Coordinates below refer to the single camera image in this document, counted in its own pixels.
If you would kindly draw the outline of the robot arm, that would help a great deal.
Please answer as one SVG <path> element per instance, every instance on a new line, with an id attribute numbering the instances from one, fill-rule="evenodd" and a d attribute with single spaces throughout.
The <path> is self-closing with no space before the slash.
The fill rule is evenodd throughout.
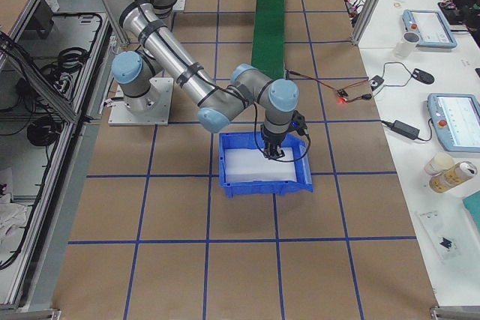
<path id="1" fill-rule="evenodd" d="M 265 110 L 261 126 L 264 157 L 279 161 L 281 145 L 293 131 L 307 135 L 297 111 L 299 90 L 287 79 L 271 79 L 249 64 L 239 65 L 231 83 L 221 88 L 204 67 L 176 40 L 158 13 L 169 12 L 177 0 L 106 0 L 117 24 L 137 38 L 146 50 L 198 106 L 197 117 L 211 133 L 218 133 L 251 105 Z"/>

